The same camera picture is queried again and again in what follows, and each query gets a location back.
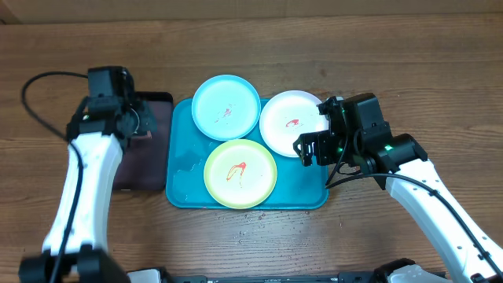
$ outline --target plate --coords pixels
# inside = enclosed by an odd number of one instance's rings
[[[293,142],[299,135],[328,130],[328,120],[320,115],[321,101],[301,90],[282,92],[267,102],[260,116],[260,134],[274,152],[297,157]]]
[[[235,75],[218,75],[204,82],[194,95],[192,117],[209,138],[242,138],[257,124],[260,98],[257,90]]]
[[[219,145],[204,165],[204,184],[211,196],[228,208],[252,208],[276,185],[273,156],[255,141],[238,139]]]

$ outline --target teal tray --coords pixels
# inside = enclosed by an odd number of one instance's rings
[[[262,108],[268,100],[260,100]],[[206,159],[222,141],[213,140],[197,129],[192,119],[191,104],[192,98],[185,99],[173,111],[167,160],[167,199],[179,208],[226,208],[211,197],[203,179]],[[262,140],[258,123],[245,138],[269,149]],[[252,209],[316,209],[327,201],[327,167],[304,167],[298,158],[269,151],[277,165],[276,186],[266,200]]]

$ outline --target light blue plate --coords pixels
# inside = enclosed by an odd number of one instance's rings
[[[260,118],[260,97],[245,79],[218,75],[204,82],[192,102],[192,118],[209,138],[230,141],[252,131]]]
[[[226,208],[211,197],[204,185],[206,159],[222,142],[207,137],[197,129],[191,119],[192,101],[181,101],[173,111],[166,196],[179,208]],[[260,102],[263,107],[268,99],[261,99]],[[315,209],[327,201],[327,167],[304,167],[298,158],[275,153],[263,141],[258,126],[245,138],[265,146],[277,165],[273,192],[261,204],[250,209]]]

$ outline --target wood grain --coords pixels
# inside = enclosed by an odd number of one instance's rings
[[[0,26],[0,281],[17,281],[20,258],[39,252],[67,167],[65,144],[24,113],[20,88],[40,72],[107,64],[175,101],[222,73],[263,97],[372,91],[394,133],[422,144],[452,194],[503,244],[501,30],[501,14]],[[40,80],[28,94],[60,129],[84,95],[79,78]],[[334,189],[316,211],[182,210],[162,192],[115,193],[108,241],[126,270],[177,275],[331,274],[402,257],[445,270],[409,214],[371,181]]]
[[[0,0],[0,24],[20,24],[3,0]]]
[[[500,13],[499,0],[2,0],[22,24]]]

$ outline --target wooden table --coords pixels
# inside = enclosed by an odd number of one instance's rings
[[[66,145],[20,105],[40,72],[122,65],[137,90],[191,97],[236,74],[263,97],[307,90],[320,99],[372,91],[394,134],[414,136],[471,217],[503,244],[503,15],[319,17],[0,26],[0,281],[17,281],[39,252],[60,201]],[[83,79],[29,90],[64,129]],[[126,270],[166,266],[209,276],[373,270],[402,257],[445,270],[409,214],[373,181],[348,183],[316,211],[174,208],[159,193],[114,193],[112,256]]]

